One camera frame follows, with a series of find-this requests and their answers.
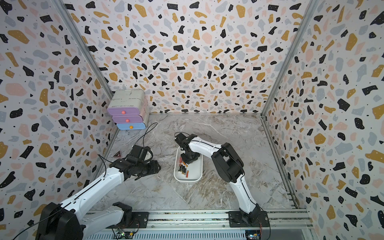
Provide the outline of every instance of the terrazzo wallpaper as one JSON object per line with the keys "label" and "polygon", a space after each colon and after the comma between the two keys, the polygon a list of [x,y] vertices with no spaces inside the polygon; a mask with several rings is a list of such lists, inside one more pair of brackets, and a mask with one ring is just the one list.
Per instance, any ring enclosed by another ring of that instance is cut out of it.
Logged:
{"label": "terrazzo wallpaper", "polygon": [[112,91],[151,112],[256,113],[309,0],[65,0]]}
{"label": "terrazzo wallpaper", "polygon": [[[48,1],[0,0],[0,239],[92,180],[109,100]],[[37,226],[18,239],[34,239]]]}
{"label": "terrazzo wallpaper", "polygon": [[384,239],[383,1],[319,1],[266,119],[319,239]]}

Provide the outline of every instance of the black wall spot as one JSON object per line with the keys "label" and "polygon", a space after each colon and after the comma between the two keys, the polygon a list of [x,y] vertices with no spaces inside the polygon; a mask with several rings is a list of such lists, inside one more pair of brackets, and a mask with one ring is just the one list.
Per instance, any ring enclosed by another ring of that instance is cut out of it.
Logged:
{"label": "black wall spot", "polygon": [[45,165],[45,162],[37,162],[36,166],[37,167],[41,167],[41,168],[47,168],[46,165]]}
{"label": "black wall spot", "polygon": [[377,212],[377,217],[379,218],[379,222],[381,224],[381,227],[384,228],[384,213],[382,210]]}
{"label": "black wall spot", "polygon": [[345,141],[345,134],[342,132],[337,133],[337,137]]}
{"label": "black wall spot", "polygon": [[73,64],[73,65],[79,64],[79,62],[80,62],[80,59],[79,59],[77,56],[75,56],[75,57],[72,59],[72,64]]}
{"label": "black wall spot", "polygon": [[180,51],[184,50],[183,49],[183,45],[173,46],[173,50],[176,50],[176,51],[180,52]]}
{"label": "black wall spot", "polygon": [[377,24],[381,25],[384,23],[384,11],[382,11],[372,22],[370,25]]}
{"label": "black wall spot", "polygon": [[349,187],[345,188],[345,192],[348,193],[349,195],[351,195],[354,198],[356,198],[356,196],[358,195],[358,192],[350,189]]}
{"label": "black wall spot", "polygon": [[65,171],[65,168],[62,167],[62,168],[60,169],[59,173],[56,175],[56,177],[57,177],[57,178],[61,177],[61,175],[64,173],[64,171]]}
{"label": "black wall spot", "polygon": [[178,11],[177,4],[167,3],[167,7],[168,9],[173,9]]}
{"label": "black wall spot", "polygon": [[31,151],[33,150],[33,146],[28,146],[25,151],[20,155],[20,157],[22,158],[27,158],[28,155],[31,153]]}
{"label": "black wall spot", "polygon": [[24,194],[24,197],[28,199],[29,201],[33,201],[33,195],[36,193],[36,190],[30,190]]}
{"label": "black wall spot", "polygon": [[189,8],[199,8],[199,2],[192,3]]}
{"label": "black wall spot", "polygon": [[360,118],[355,118],[355,126],[358,129],[364,129],[365,127],[362,124],[362,120]]}
{"label": "black wall spot", "polygon": [[336,166],[332,169],[334,171],[337,171],[337,170],[344,169],[344,168],[345,168],[345,163],[344,162],[338,162],[338,163],[336,163]]}
{"label": "black wall spot", "polygon": [[227,36],[226,33],[225,33],[225,29],[223,29],[223,30],[221,31],[220,36],[221,36],[222,38],[225,38],[225,37]]}
{"label": "black wall spot", "polygon": [[349,106],[350,106],[349,103],[347,103],[346,101],[344,101],[344,100],[341,99],[341,98],[337,101],[337,103],[338,103],[338,105],[339,105],[339,108],[340,108],[341,110],[344,110],[344,111],[347,111],[348,108],[349,108]]}
{"label": "black wall spot", "polygon": [[13,182],[13,180],[16,179],[16,177],[14,175],[15,175],[14,171],[10,172],[8,174],[8,176],[6,177],[6,179],[0,184],[0,188],[4,188],[4,187],[8,186],[11,182]]}
{"label": "black wall spot", "polygon": [[131,33],[129,34],[131,37],[135,38],[136,37],[136,33],[133,31],[133,29],[130,30]]}
{"label": "black wall spot", "polygon": [[289,9],[290,10],[298,10],[300,6],[301,6],[301,3],[298,3],[298,4],[291,6]]}
{"label": "black wall spot", "polygon": [[17,118],[17,117],[20,117],[21,115],[23,115],[23,109],[19,108],[17,110],[11,111],[11,113],[9,114],[9,117]]}
{"label": "black wall spot", "polygon": [[322,127],[323,130],[327,129],[327,126],[324,124],[323,120],[319,121],[319,125]]}
{"label": "black wall spot", "polygon": [[23,66],[23,70],[25,72],[25,75],[27,75],[27,76],[33,77],[35,75],[35,73],[31,69],[27,68],[26,66]]}
{"label": "black wall spot", "polygon": [[97,48],[95,46],[88,46],[88,49],[91,51],[91,52],[96,52],[97,51]]}
{"label": "black wall spot", "polygon": [[87,4],[85,5],[85,7],[86,7],[86,8],[96,8],[96,7],[95,7],[95,2],[94,2],[94,1],[91,1],[91,2],[87,3]]}
{"label": "black wall spot", "polygon": [[358,222],[358,218],[355,215],[349,215],[349,214],[346,214],[345,216],[349,219],[351,224],[356,227],[356,224]]}
{"label": "black wall spot", "polygon": [[376,85],[373,85],[373,86],[369,86],[369,87],[363,88],[363,89],[362,89],[362,92],[364,93],[364,95],[368,95],[369,93],[371,93],[372,90],[378,90],[378,88],[376,87]]}
{"label": "black wall spot", "polygon": [[319,15],[319,16],[314,17],[313,19],[314,19],[315,21],[318,21],[318,22],[319,22],[322,18],[323,18],[323,15]]}
{"label": "black wall spot", "polygon": [[277,12],[277,9],[279,8],[279,6],[277,5],[268,5],[268,10],[271,10],[271,11],[275,11]]}
{"label": "black wall spot", "polygon": [[53,22],[53,20],[52,20],[50,15],[42,16],[42,17],[40,17],[40,19],[43,21],[43,23]]}
{"label": "black wall spot", "polygon": [[360,184],[368,184],[371,181],[371,177],[368,174],[363,174],[360,179]]}

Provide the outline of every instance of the wire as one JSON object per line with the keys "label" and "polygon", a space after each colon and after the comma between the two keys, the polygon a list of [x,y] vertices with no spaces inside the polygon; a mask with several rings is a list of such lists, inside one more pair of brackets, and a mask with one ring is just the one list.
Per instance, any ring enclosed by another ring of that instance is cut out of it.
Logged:
{"label": "wire", "polygon": [[[156,124],[151,130],[149,130],[148,131],[148,129],[153,125],[153,124]],[[151,125],[149,125],[149,127],[147,128],[147,130],[145,131],[145,133],[144,133],[144,135],[143,136],[141,136],[136,142],[135,142],[135,144],[134,145],[136,145],[136,143],[141,139],[141,138],[143,138],[143,147],[144,147],[144,136],[146,135],[146,134],[148,134],[149,132],[151,132],[156,126],[157,126],[157,122],[154,122],[154,123],[152,123]]]}
{"label": "wire", "polygon": [[268,223],[269,223],[269,237],[266,240],[269,240],[269,238],[271,237],[271,224],[269,222],[269,218],[268,218]]}
{"label": "wire", "polygon": [[190,135],[189,133],[186,133],[186,132],[175,132],[175,137],[176,137],[176,133],[185,133],[185,134],[187,134],[188,136]]}
{"label": "wire", "polygon": [[107,160],[105,157],[103,157],[103,156],[102,156],[102,155],[100,155],[100,154],[98,154],[97,156],[99,156],[101,159],[104,159],[104,160],[105,160],[105,161],[107,161],[107,162],[113,163],[113,162],[111,162],[111,161]]}
{"label": "wire", "polygon": [[71,202],[68,203],[67,205],[65,205],[63,208],[61,208],[61,209],[58,210],[57,212],[55,212],[54,214],[51,214],[51,215],[49,215],[48,217],[46,217],[45,219],[40,220],[40,221],[38,221],[37,223],[35,223],[35,224],[33,224],[33,225],[27,227],[26,229],[24,229],[23,231],[21,231],[19,234],[17,234],[12,240],[15,240],[20,234],[22,234],[23,232],[27,231],[28,229],[30,229],[31,227],[35,226],[36,224],[39,224],[40,222],[42,222],[42,221],[44,221],[44,220],[46,220],[46,219],[48,219],[48,218],[50,218],[50,217],[56,215],[57,213],[61,212],[66,206],[68,206],[68,205],[70,205],[70,204],[71,204]]}

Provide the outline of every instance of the marble floor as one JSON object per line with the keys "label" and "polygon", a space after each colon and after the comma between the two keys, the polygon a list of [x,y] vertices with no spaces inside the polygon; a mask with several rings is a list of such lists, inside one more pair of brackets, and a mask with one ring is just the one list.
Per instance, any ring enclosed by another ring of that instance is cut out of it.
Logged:
{"label": "marble floor", "polygon": [[[203,158],[203,177],[194,184],[179,183],[173,176],[178,145],[175,131],[196,134],[213,143],[230,143],[244,162],[245,178],[254,199],[263,209],[292,208],[273,158],[261,120],[254,115],[150,115],[157,127],[145,137],[153,159],[161,165],[156,175],[134,178],[112,189],[92,210],[123,202],[135,210],[237,209],[231,187],[217,174],[210,158]],[[108,159],[118,151],[129,153],[144,130],[119,131]]]}

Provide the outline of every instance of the mustard yellow wall spot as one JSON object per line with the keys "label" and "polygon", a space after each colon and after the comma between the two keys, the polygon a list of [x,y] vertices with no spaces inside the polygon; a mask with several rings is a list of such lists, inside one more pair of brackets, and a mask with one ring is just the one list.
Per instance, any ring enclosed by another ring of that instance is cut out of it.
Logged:
{"label": "mustard yellow wall spot", "polygon": [[19,40],[20,42],[24,43],[24,44],[27,44],[29,43],[29,39],[24,35],[24,33],[20,30],[9,30],[8,31],[8,34],[11,36],[11,37],[14,37],[16,38],[17,40]]}
{"label": "mustard yellow wall spot", "polygon": [[43,157],[49,157],[52,155],[53,153],[53,150],[51,148],[51,146],[48,144],[48,143],[42,143],[40,148],[39,148],[39,153],[43,156]]}
{"label": "mustard yellow wall spot", "polygon": [[273,14],[269,15],[268,22],[273,23]]}
{"label": "mustard yellow wall spot", "polygon": [[184,73],[184,79],[185,80],[190,81],[191,77],[192,77],[192,73],[191,72]]}
{"label": "mustard yellow wall spot", "polygon": [[227,18],[224,17],[224,16],[221,18],[221,23],[220,23],[220,27],[221,27],[221,28],[224,26],[224,22],[225,22],[226,19],[227,19]]}
{"label": "mustard yellow wall spot", "polygon": [[110,78],[112,81],[117,82],[117,80],[118,80],[118,75],[117,75],[116,73],[110,73],[110,74],[109,74],[109,78]]}
{"label": "mustard yellow wall spot", "polygon": [[316,31],[319,34],[321,34],[321,30],[320,30],[320,28],[319,28],[319,26],[317,24],[313,25],[313,29],[314,29],[314,31]]}
{"label": "mustard yellow wall spot", "polygon": [[40,101],[44,103],[45,106],[48,106],[48,89],[44,88],[40,93]]}
{"label": "mustard yellow wall spot", "polygon": [[133,49],[133,50],[131,50],[131,51],[129,52],[129,57],[130,57],[131,59],[133,59],[133,58],[135,57],[135,55],[136,55],[138,52],[139,52],[139,50],[137,50],[137,49]]}
{"label": "mustard yellow wall spot", "polygon": [[311,72],[304,72],[303,75],[301,76],[301,79],[303,78],[311,78],[312,77],[312,73]]}
{"label": "mustard yellow wall spot", "polygon": [[384,68],[384,65],[379,65],[376,69],[373,70],[371,77],[378,78],[383,68]]}
{"label": "mustard yellow wall spot", "polygon": [[286,30],[285,33],[282,35],[281,39],[283,39],[284,41],[288,41],[288,35],[289,35],[289,31]]}
{"label": "mustard yellow wall spot", "polygon": [[325,139],[326,139],[325,136],[322,135],[321,133],[317,134],[317,135],[313,138],[314,143],[315,143],[316,145],[323,144],[323,143],[325,142]]}
{"label": "mustard yellow wall spot", "polygon": [[192,37],[194,39],[200,40],[199,30],[195,29],[195,31],[193,32],[193,36]]}
{"label": "mustard yellow wall spot", "polygon": [[305,43],[301,46],[301,51],[305,53],[305,49],[307,48],[308,42],[305,41]]}
{"label": "mustard yellow wall spot", "polygon": [[384,104],[372,108],[372,113],[375,116],[375,119],[380,119],[384,114]]}
{"label": "mustard yellow wall spot", "polygon": [[139,4],[135,4],[135,8],[138,10],[139,14],[145,18],[147,16],[147,12],[145,11],[145,8]]}
{"label": "mustard yellow wall spot", "polygon": [[330,205],[327,210],[327,217],[331,220],[336,217],[335,210],[333,209],[333,206]]}
{"label": "mustard yellow wall spot", "polygon": [[212,58],[215,58],[217,55],[219,55],[223,50],[222,49],[217,49],[212,52]]}
{"label": "mustard yellow wall spot", "polygon": [[11,61],[11,63],[12,63],[15,67],[18,67],[18,66],[19,66],[19,64],[17,63],[15,57],[13,56],[13,53],[8,52],[8,53],[5,53],[5,55],[9,58],[9,60]]}
{"label": "mustard yellow wall spot", "polygon": [[98,16],[99,18],[102,18],[102,17],[109,18],[108,15],[106,15],[106,14],[104,14],[104,13],[101,13],[101,12],[98,12],[98,11],[94,11],[93,14],[95,14],[95,15]]}
{"label": "mustard yellow wall spot", "polygon": [[242,5],[236,5],[237,14],[239,15],[239,18],[243,18],[245,16],[245,7]]}
{"label": "mustard yellow wall spot", "polygon": [[201,13],[201,12],[195,12],[195,15],[196,15],[196,17],[198,17],[198,18],[200,18],[200,17],[205,17],[205,18],[207,18],[207,16],[204,14],[204,13]]}
{"label": "mustard yellow wall spot", "polygon": [[129,28],[129,17],[125,16],[125,26]]}
{"label": "mustard yellow wall spot", "polygon": [[263,72],[263,73],[259,73],[257,76],[256,76],[256,80],[257,81],[261,81],[261,80],[263,80],[263,78],[265,77],[265,73]]}

